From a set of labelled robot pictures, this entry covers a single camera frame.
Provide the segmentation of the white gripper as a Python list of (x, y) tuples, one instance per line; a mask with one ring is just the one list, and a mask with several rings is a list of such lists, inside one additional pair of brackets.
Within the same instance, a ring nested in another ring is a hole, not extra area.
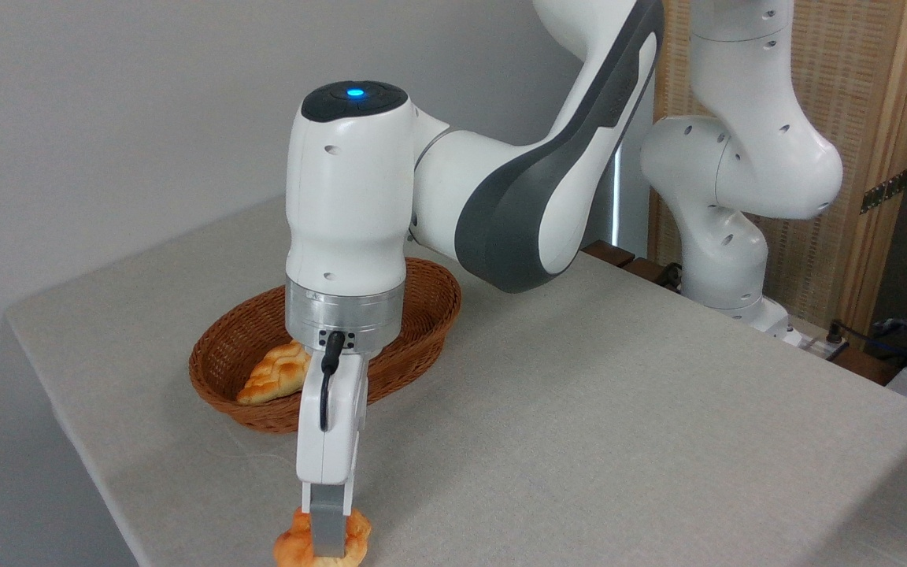
[(310, 515), (314, 555), (346, 555), (346, 522), (352, 513), (357, 434), (365, 426), (368, 359), (343, 354), (330, 379), (328, 430), (321, 430), (321, 370), (324, 352), (313, 352), (300, 396), (298, 478), (302, 512)]

